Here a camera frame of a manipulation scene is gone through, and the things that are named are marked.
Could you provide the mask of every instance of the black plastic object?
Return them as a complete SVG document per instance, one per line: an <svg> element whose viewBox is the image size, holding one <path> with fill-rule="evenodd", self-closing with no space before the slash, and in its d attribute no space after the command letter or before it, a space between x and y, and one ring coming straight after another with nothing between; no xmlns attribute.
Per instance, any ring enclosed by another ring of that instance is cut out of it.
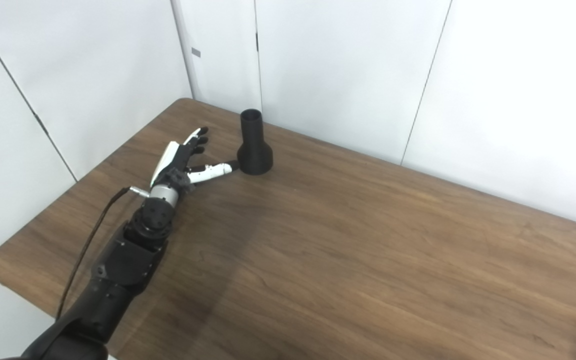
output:
<svg viewBox="0 0 576 360"><path fill-rule="evenodd" d="M264 141L264 121L257 109L241 113L241 136L244 143L237 151L240 170L248 175L261 175L273 167L273 150Z"/></svg>

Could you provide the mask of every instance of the robotic arm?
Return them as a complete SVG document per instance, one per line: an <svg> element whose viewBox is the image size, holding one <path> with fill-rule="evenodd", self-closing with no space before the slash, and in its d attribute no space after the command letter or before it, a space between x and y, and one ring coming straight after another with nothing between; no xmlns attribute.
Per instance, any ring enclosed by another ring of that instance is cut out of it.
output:
<svg viewBox="0 0 576 360"><path fill-rule="evenodd" d="M22 354L28 360L106 360L105 344L135 296L148 286L166 251L175 207L205 182L239 168L237 161L188 167L204 152L207 127L195 130L183 144L171 141L153 174L150 191L131 187L145 199L130 221L112 235L94 262L91 278L66 313Z"/></svg>

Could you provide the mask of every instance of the black cable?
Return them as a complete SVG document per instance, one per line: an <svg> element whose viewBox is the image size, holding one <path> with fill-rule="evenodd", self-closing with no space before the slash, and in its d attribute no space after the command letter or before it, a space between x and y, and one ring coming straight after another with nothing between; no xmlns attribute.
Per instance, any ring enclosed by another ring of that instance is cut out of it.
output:
<svg viewBox="0 0 576 360"><path fill-rule="evenodd" d="M90 232L90 235L88 235L86 242L81 248L81 252L79 253L77 262L75 262L75 266L72 268L72 271L70 272L70 277L68 278L68 282L66 282L66 287L63 289L63 293L61 294L61 300L59 301L59 307L57 308L57 315L55 315L54 318L55 321L58 321L59 318L62 317L62 311L64 310L64 303L66 303L66 297L68 296L68 291L71 289L71 285L73 285L73 280L75 279L75 275L77 274L77 269L80 268L80 264L82 264L84 255L86 255L86 251L88 250L95 233L97 232L99 226L101 225L101 222L104 221L106 213L108 212L110 207L112 207L112 205L115 203L115 201L121 198L121 196L126 194L128 191L130 191L130 187L124 187L121 190L119 190L119 192L114 194L114 196L110 198L110 201L108 201L108 203L105 205L105 208L103 208L103 211L99 215L99 219L97 219L96 224L94 224L94 227Z"/></svg>

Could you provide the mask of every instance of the wooden table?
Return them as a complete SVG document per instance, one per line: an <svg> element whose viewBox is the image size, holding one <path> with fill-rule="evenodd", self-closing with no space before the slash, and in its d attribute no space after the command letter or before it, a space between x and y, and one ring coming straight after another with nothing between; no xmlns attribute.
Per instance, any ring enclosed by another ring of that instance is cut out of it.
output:
<svg viewBox="0 0 576 360"><path fill-rule="evenodd" d="M0 282L54 314L120 187L199 126L230 160L237 114L178 100L0 247ZM109 344L120 360L576 360L576 223L266 125L274 168L178 205L170 246ZM120 199L75 280L142 202Z"/></svg>

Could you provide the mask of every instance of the prosthetic hand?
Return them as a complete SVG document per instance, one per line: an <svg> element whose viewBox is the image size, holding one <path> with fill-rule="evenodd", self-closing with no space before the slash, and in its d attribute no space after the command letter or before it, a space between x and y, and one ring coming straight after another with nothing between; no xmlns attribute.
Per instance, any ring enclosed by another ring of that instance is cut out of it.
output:
<svg viewBox="0 0 576 360"><path fill-rule="evenodd" d="M124 222L112 235L93 265L87 287L75 303L63 315L59 307L55 323L30 344L21 359L108 358L105 344L128 305L146 289L164 255L177 203L195 183L239 168L237 161L188 167L192 155L204 152L201 145L208 142L206 132L208 128L202 127L183 144L176 141L168 144L152 176L150 191L133 186L115 195L114 200L131 190L146 199L130 221Z"/></svg>

